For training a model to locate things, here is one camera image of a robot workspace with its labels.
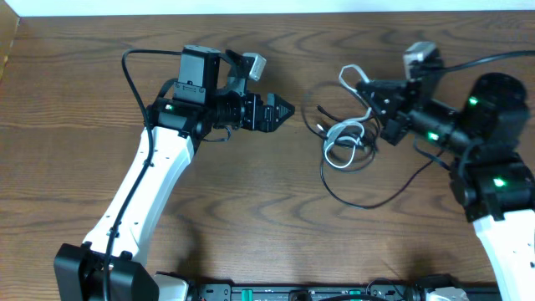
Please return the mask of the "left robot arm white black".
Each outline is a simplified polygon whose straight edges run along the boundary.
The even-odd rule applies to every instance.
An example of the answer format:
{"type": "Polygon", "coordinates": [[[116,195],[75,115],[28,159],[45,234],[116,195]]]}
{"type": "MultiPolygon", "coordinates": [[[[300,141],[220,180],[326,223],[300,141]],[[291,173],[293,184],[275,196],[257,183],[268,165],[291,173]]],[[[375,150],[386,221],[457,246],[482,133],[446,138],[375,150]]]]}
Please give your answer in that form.
{"type": "Polygon", "coordinates": [[[178,75],[140,108],[139,147],[109,207],[80,245],[66,243],[55,256],[63,300],[193,300],[187,280],[145,267],[175,184],[212,130],[269,133],[294,114],[279,95],[248,89],[262,76],[262,55],[187,45],[178,56],[178,75]]]}

